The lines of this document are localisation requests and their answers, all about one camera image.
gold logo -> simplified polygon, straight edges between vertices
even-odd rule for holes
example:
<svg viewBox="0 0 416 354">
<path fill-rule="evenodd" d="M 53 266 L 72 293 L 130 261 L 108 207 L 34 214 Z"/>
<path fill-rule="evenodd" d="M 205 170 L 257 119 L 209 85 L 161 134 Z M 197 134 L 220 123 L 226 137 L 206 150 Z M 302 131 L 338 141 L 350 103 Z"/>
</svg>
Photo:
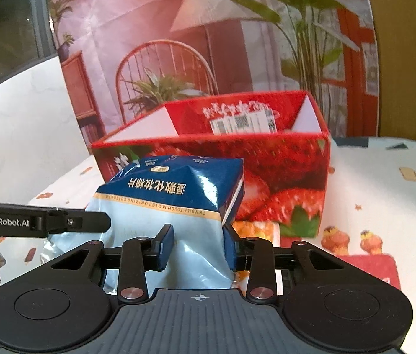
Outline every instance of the gold logo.
<svg viewBox="0 0 416 354">
<path fill-rule="evenodd" d="M 154 166 L 153 168 L 150 168 L 151 172 L 167 172 L 168 170 L 168 166 Z"/>
</svg>

barcode sticker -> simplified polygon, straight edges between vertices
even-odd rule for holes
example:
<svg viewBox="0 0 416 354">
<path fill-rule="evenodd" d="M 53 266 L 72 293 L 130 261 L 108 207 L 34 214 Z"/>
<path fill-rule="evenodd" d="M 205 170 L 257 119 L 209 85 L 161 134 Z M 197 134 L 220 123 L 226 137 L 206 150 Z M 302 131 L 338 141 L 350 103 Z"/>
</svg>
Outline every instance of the barcode sticker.
<svg viewBox="0 0 416 354">
<path fill-rule="evenodd" d="M 271 109 L 238 115 L 226 115 L 210 121 L 215 135 L 233 133 L 276 133 L 277 126 Z"/>
</svg>

white table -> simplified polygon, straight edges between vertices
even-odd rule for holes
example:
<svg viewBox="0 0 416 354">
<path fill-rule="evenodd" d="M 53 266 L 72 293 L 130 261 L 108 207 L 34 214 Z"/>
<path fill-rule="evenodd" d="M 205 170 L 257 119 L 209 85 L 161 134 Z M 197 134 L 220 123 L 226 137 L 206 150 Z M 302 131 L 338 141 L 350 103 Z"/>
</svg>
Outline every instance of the white table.
<svg viewBox="0 0 416 354">
<path fill-rule="evenodd" d="M 408 149 L 386 150 L 404 143 Z M 320 233 L 309 242 L 321 247 L 323 231 L 335 226 L 350 237 L 344 259 L 367 262 L 370 271 L 383 271 L 384 280 L 399 281 L 413 305 L 412 327 L 403 344 L 407 354 L 416 354 L 416 180 L 405 175 L 416 172 L 416 142 L 398 139 L 370 139 L 368 148 L 332 146 L 331 174 Z M 95 160 L 89 157 L 32 199 L 30 205 L 83 208 L 103 183 Z M 370 230 L 383 241 L 383 254 L 371 255 L 361 247 L 361 232 Z M 0 270 L 2 283 L 37 267 L 44 253 L 43 240 L 6 238 L 0 251 L 7 265 Z M 36 247 L 31 262 L 27 252 Z M 393 277 L 398 272 L 399 279 Z"/>
</svg>

chair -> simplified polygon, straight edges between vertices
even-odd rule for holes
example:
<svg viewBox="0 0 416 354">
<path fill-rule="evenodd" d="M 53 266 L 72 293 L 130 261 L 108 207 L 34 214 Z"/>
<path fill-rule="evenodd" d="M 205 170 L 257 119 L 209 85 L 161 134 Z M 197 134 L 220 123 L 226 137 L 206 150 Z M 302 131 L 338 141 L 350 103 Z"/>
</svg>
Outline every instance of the chair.
<svg viewBox="0 0 416 354">
<path fill-rule="evenodd" d="M 191 82 L 194 89 L 206 94 L 218 94 L 213 72 L 197 50 L 174 40 L 149 41 L 130 51 L 116 72 L 116 92 L 124 124 L 143 111 L 142 105 L 128 101 L 138 96 L 131 82 L 148 81 L 146 70 L 158 77 L 172 75 Z"/>
</svg>

black circular disc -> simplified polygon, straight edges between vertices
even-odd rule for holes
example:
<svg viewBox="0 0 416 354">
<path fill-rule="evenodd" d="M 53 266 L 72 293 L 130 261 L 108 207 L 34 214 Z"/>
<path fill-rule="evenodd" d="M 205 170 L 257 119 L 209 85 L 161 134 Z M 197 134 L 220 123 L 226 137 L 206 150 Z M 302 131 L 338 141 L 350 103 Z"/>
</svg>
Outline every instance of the black circular disc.
<svg viewBox="0 0 416 354">
<path fill-rule="evenodd" d="M 50 298 L 33 308 L 37 296 Z M 10 282 L 0 287 L 0 344 L 18 352 L 60 351 L 100 331 L 110 312 L 108 296 L 90 281 L 45 289 Z"/>
<path fill-rule="evenodd" d="M 375 353 L 401 345 L 413 312 L 392 286 L 300 283 L 285 299 L 283 314 L 299 334 L 325 349 Z"/>
<path fill-rule="evenodd" d="M 55 289 L 31 290 L 21 295 L 14 304 L 23 317 L 44 320 L 58 317 L 70 306 L 68 296 Z"/>
</svg>

